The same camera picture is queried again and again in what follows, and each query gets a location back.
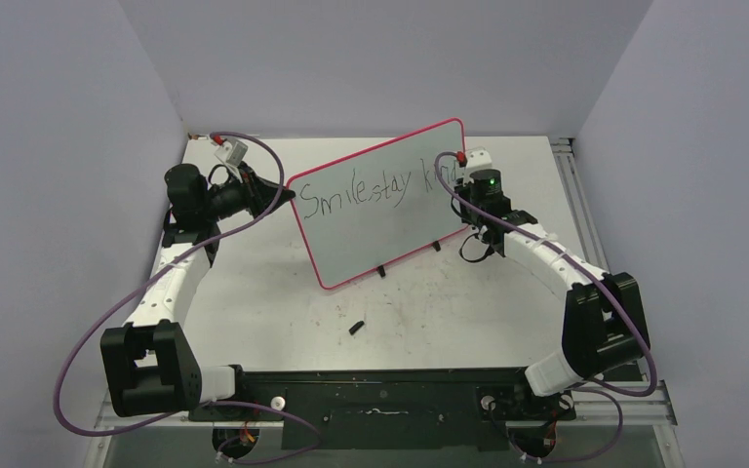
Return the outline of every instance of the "screw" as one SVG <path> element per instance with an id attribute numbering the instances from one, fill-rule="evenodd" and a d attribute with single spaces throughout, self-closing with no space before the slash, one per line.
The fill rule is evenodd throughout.
<path id="1" fill-rule="evenodd" d="M 493 398 L 492 395 L 487 395 L 484 398 L 481 399 L 481 408 L 484 409 L 484 411 L 490 410 L 490 405 L 495 401 L 495 398 Z"/>
<path id="2" fill-rule="evenodd" d="M 282 410 L 286 407 L 286 399 L 283 397 L 274 397 L 271 399 L 271 407 L 277 411 Z"/>

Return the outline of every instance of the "white connector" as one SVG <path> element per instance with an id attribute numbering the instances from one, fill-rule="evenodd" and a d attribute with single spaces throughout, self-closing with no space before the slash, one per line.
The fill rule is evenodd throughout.
<path id="1" fill-rule="evenodd" d="M 246 153 L 248 152 L 248 145 L 239 139 L 235 141 L 226 140 L 222 144 L 217 146 L 214 151 L 214 156 L 225 165 L 225 168 L 233 176 L 239 176 L 239 166 L 243 162 Z"/>
<path id="2" fill-rule="evenodd" d="M 199 403 L 215 402 L 232 397 L 236 392 L 237 376 L 230 366 L 213 366 L 200 368 L 202 390 Z"/>
<path id="3" fill-rule="evenodd" d="M 527 367 L 524 375 L 536 397 L 552 395 L 583 380 L 572 370 L 561 347 L 546 358 Z"/>
<path id="4" fill-rule="evenodd" d="M 482 169 L 492 169 L 493 158 L 490 152 L 484 148 L 473 148 L 466 151 L 466 168 L 464 169 L 464 182 L 472 181 L 472 173 Z"/>

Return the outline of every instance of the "gray wall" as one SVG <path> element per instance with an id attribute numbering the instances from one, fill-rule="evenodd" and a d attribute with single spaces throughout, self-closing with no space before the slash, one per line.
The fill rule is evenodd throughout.
<path id="1" fill-rule="evenodd" d="M 689 466 L 749 466 L 749 2 L 655 0 L 577 141 Z"/>
<path id="2" fill-rule="evenodd" d="M 180 121 L 115 1 L 0 1 L 0 466 L 81 466 L 65 354 L 152 261 Z M 92 426 L 99 348 L 65 385 Z"/>
<path id="3" fill-rule="evenodd" d="M 650 0 L 120 0 L 195 131 L 574 136 Z"/>

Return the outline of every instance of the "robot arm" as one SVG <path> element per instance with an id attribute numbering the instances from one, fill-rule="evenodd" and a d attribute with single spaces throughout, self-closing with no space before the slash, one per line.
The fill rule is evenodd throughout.
<path id="1" fill-rule="evenodd" d="M 481 210 L 526 230 L 540 241 L 509 231 L 478 214 L 460 207 L 465 223 L 479 229 L 479 238 L 492 251 L 527 268 L 550 292 L 565 302 L 561 345 L 548 356 L 529 366 L 527 381 L 536 396 L 552 395 L 569 386 L 642 357 L 635 337 L 616 314 L 611 304 L 585 276 L 568 262 L 570 256 L 582 264 L 624 307 L 645 342 L 648 328 L 636 281 L 627 273 L 612 275 L 586 263 L 555 241 L 537 219 L 521 210 L 512 210 L 503 195 L 501 173 L 492 169 L 490 153 L 484 149 L 459 157 L 465 177 L 455 187 L 464 200 Z M 562 253 L 543 245 L 549 240 Z"/>
<path id="2" fill-rule="evenodd" d="M 100 342 L 111 402 L 120 416 L 193 410 L 237 391 L 241 368 L 200 368 L 181 328 L 199 283 L 214 264 L 218 242 L 179 263 L 174 259 L 218 235 L 217 221 L 243 210 L 257 217 L 271 203 L 278 186 L 242 162 L 247 149 L 240 141 L 218 147 L 215 154 L 229 177 L 210 188 L 190 164 L 165 174 L 171 208 L 154 273 L 171 270 L 147 290 L 123 326 L 105 330 Z M 274 210 L 293 197 L 284 190 Z"/>

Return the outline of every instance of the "whiteboard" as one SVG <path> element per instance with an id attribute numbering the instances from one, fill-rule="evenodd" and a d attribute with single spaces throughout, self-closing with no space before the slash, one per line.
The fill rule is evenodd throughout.
<path id="1" fill-rule="evenodd" d="M 459 231 L 434 162 L 463 149 L 463 123 L 450 119 L 292 176 L 292 207 L 320 286 L 335 288 Z M 454 158 L 442 170 L 450 186 L 462 176 Z"/>

